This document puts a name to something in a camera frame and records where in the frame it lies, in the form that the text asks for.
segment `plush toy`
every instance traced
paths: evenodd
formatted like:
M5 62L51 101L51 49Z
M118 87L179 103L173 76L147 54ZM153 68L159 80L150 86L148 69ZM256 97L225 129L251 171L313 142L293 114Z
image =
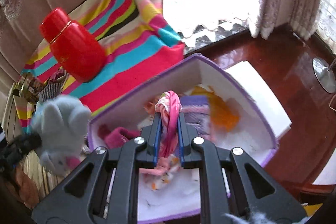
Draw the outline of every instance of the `plush toy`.
M35 150L40 164L59 176L76 167L90 117L90 109L68 95L59 95L39 106L31 129L41 136L42 146Z

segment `red wooden surface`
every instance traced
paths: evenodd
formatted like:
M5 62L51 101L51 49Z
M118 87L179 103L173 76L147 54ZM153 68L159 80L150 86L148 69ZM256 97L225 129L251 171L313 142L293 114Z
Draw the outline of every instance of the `red wooden surface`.
M282 27L268 40L243 33L200 50L223 69L249 61L279 99L292 125L266 170L296 197L315 180L336 145L336 113L328 107L332 95L312 69L315 56L332 61L319 43L313 37L303 44Z

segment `black gripper frame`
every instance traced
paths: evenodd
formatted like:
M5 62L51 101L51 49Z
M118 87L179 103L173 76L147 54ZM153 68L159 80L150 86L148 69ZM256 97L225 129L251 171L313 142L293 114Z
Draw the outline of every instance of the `black gripper frame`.
M15 137L0 151L0 174L9 174L31 150L41 144L41 137L37 133Z
M232 224L226 214L248 220L257 211L278 224L306 216L300 203L242 149L229 151L202 138L194 140L197 131L186 124L183 113L177 129L182 167L199 168L202 224ZM156 166L161 132L156 113L153 124L143 128L143 139L130 140L122 148L97 148L36 206L32 219L37 224L137 223L139 168ZM109 209L103 218L114 168Z

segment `striped bag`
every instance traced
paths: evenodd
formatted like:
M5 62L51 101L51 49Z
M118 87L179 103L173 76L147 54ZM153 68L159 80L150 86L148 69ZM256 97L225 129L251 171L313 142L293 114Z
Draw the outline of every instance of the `striped bag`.
M162 15L162 0L87 0L69 14L104 47L107 59L90 82L70 76L63 94L79 98L93 115L122 95L183 59L184 44ZM60 64L45 40L27 62L30 71L45 82ZM29 115L19 115L29 125Z

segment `jar lid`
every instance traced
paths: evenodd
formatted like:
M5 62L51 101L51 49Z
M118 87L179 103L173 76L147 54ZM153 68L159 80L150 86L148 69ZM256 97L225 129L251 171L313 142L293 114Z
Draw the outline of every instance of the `jar lid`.
M50 43L71 19L62 8L56 8L48 14L40 25L40 32Z

